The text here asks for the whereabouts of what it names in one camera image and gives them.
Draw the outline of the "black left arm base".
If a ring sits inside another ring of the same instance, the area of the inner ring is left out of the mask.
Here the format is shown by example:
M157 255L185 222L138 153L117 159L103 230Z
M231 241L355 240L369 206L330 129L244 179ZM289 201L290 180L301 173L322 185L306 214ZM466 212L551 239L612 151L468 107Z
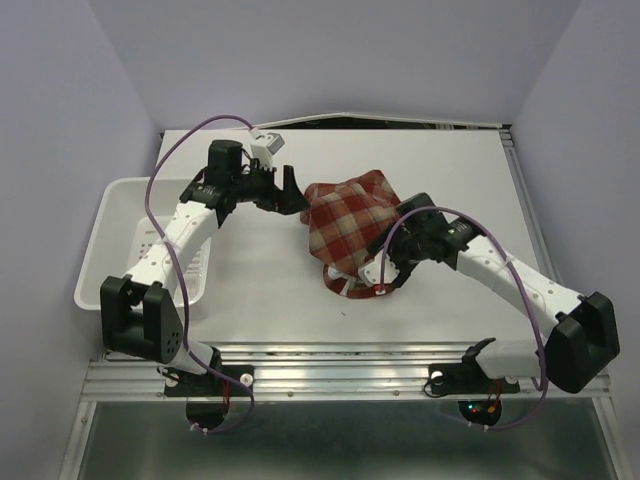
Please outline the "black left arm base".
M223 375L233 379L229 382L206 373L195 375L174 368L157 367L164 381L164 396L186 399L185 416L192 431L205 435L220 434L238 429L253 410L253 365L223 365ZM233 419L231 401L248 400L248 411Z

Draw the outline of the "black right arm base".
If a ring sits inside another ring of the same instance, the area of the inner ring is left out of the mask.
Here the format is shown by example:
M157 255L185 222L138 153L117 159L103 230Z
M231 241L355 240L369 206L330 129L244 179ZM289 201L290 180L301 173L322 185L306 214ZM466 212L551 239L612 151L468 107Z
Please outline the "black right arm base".
M495 427L501 418L502 396L521 391L518 381L490 379L477 366L463 363L441 363L429 367L429 375L422 387L432 399L459 395L458 408L463 419L471 425Z

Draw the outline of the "aluminium front rail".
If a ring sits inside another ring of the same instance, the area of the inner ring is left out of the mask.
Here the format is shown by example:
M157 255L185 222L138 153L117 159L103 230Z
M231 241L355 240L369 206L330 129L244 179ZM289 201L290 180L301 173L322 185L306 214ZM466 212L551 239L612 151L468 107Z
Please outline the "aluminium front rail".
M223 363L254 368L259 402L398 400L423 397L436 363L459 360L456 343L240 344L220 347ZM107 353L87 369L86 401L164 399L164 379L153 362Z

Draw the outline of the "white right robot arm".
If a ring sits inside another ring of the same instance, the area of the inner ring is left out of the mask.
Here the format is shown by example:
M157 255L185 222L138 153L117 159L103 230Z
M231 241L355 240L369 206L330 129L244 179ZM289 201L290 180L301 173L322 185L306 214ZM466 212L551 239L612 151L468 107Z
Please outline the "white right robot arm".
M437 206L425 193L402 203L368 247L360 278L378 295L401 288L423 261L444 264L496 294L525 315L531 340L489 337L460 360L429 369L433 396L480 394L490 384L531 379L576 394L620 353L613 302L562 286L511 255L477 220Z

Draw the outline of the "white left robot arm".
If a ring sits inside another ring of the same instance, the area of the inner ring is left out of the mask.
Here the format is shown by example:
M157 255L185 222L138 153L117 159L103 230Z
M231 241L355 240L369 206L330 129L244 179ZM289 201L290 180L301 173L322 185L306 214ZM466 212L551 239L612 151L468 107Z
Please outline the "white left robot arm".
M275 183L273 157L283 144L275 133L258 135L248 148L212 141L206 165L181 193L168 224L152 224L158 240L123 276L109 276L100 287L105 347L157 363L173 383L172 396L211 396L229 387L219 350L189 339L189 308L174 303L175 292L188 294L185 267L240 203L280 215L309 207L292 166L285 166L283 184Z

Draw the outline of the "white plastic basket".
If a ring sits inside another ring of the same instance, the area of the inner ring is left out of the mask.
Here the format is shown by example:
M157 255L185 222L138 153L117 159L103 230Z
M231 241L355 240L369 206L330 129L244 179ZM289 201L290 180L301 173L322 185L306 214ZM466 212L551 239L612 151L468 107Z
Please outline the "white plastic basket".
M163 229L172 218L186 178L154 181L150 206ZM74 292L75 304L85 311L100 310L99 288L107 276L121 277L136 265L158 240L148 220L144 197L148 177L112 182L103 194ZM193 320L206 316L204 295L211 239L207 239L184 271Z

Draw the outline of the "red plaid skirt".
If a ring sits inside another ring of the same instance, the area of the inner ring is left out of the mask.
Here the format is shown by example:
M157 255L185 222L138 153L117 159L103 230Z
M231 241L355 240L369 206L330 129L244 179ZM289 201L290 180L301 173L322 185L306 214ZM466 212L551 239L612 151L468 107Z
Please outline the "red plaid skirt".
M308 250L323 265L324 285L351 300L372 298L359 269L371 259L368 247L398 219L400 199L380 170L339 183L313 183L304 192L309 208Z

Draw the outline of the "aluminium right side rail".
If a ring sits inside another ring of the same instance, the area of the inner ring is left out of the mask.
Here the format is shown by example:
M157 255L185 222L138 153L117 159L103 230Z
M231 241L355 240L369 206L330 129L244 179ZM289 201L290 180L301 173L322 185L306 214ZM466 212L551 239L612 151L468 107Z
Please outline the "aluminium right side rail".
M551 280L561 280L561 275L547 248L543 229L525 182L524 173L517 156L516 145L511 133L511 124L503 124L498 129L501 143L506 155L507 163L515 184L516 193L524 212L525 223L533 244L536 260L541 271Z

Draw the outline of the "aluminium rail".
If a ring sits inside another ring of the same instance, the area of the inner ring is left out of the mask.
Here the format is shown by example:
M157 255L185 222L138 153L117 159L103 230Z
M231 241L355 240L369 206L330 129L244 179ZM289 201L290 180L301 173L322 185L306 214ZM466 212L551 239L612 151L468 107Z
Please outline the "aluminium rail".
M547 248L543 229L525 182L524 173L517 156L516 145L511 133L511 124L503 124L498 129L501 143L506 155L507 163L515 184L516 193L524 212L525 223L533 244L536 260L541 271L551 280L561 280L561 275Z
M223 363L254 368L259 402L398 400L423 397L436 363L459 360L456 343L240 344L220 347ZM86 401L164 399L164 379L153 362L107 353L87 369Z

